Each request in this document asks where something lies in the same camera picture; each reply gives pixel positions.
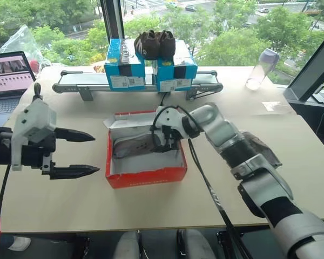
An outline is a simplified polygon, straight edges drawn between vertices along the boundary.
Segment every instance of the floor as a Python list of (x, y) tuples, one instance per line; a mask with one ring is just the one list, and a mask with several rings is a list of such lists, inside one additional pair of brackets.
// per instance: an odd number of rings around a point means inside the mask
[[(217, 243), (218, 229), (199, 229), (207, 238), (215, 255), (224, 259), (221, 246)], [(110, 259), (123, 232), (113, 231), (92, 233), (87, 259)], [(176, 230), (143, 230), (143, 245), (149, 259), (177, 259)], [(270, 230), (246, 233), (242, 237), (254, 259), (285, 259)], [(71, 258), (73, 245), (39, 238), (31, 240), (30, 247), (24, 252), (0, 249), (0, 259), (68, 259)]]

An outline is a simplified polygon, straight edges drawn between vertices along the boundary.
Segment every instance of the plastic bottle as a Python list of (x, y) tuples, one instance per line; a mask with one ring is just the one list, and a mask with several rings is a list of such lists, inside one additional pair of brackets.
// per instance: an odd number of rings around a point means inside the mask
[(279, 54), (271, 49), (265, 49), (254, 66), (246, 81), (246, 87), (251, 90), (258, 90), (264, 78), (273, 71), (279, 61)]

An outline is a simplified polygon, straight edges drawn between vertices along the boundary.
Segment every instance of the white table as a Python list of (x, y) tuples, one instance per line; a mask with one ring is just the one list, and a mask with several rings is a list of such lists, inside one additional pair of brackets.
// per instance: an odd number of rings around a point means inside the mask
[[(268, 144), (283, 166), (279, 173), (289, 183), (296, 202), (324, 219), (324, 147), (306, 122), (291, 109), (279, 89), (266, 80), (262, 89), (244, 88), (251, 67), (208, 67), (216, 69), (224, 90), (196, 101), (185, 101), (184, 93), (172, 93), (164, 101), (188, 110), (205, 102), (215, 102), (238, 128), (251, 131)], [(38, 80), (44, 101), (57, 114), (57, 126), (85, 131), (96, 141), (57, 141), (53, 160), (57, 166), (88, 164), (101, 170), (80, 179), (49, 180), (36, 169), (24, 167), (11, 172), (6, 188), (3, 232), (48, 233), (146, 228), (223, 226), (208, 190), (194, 165), (187, 141), (183, 141), (188, 170), (182, 182), (112, 189), (104, 177), (107, 130), (103, 119), (114, 112), (153, 110), (160, 102), (156, 93), (103, 92), (94, 101), (83, 102), (78, 93), (57, 94), (51, 89), (60, 68), (46, 68)], [(7, 125), (33, 95), (30, 88)], [(279, 101), (277, 110), (268, 111), (262, 101)], [(242, 201), (225, 161), (205, 141), (194, 139), (202, 167), (233, 224), (265, 224), (251, 214)], [(0, 166), (0, 186), (5, 167)]]

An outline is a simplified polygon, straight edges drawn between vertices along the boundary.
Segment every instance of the laptop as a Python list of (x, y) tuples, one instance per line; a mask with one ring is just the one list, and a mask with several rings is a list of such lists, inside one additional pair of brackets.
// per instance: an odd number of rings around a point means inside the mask
[(0, 127), (35, 80), (23, 51), (0, 53)]

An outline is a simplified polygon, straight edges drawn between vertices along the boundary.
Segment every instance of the blue box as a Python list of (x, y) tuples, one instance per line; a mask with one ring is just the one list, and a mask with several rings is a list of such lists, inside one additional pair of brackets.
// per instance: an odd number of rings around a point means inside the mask
[(176, 40), (173, 62), (157, 59), (152, 62), (157, 91), (189, 90), (197, 74), (197, 64), (183, 40)]
[(110, 40), (104, 70), (111, 90), (145, 88), (144, 59), (134, 50), (134, 39)]

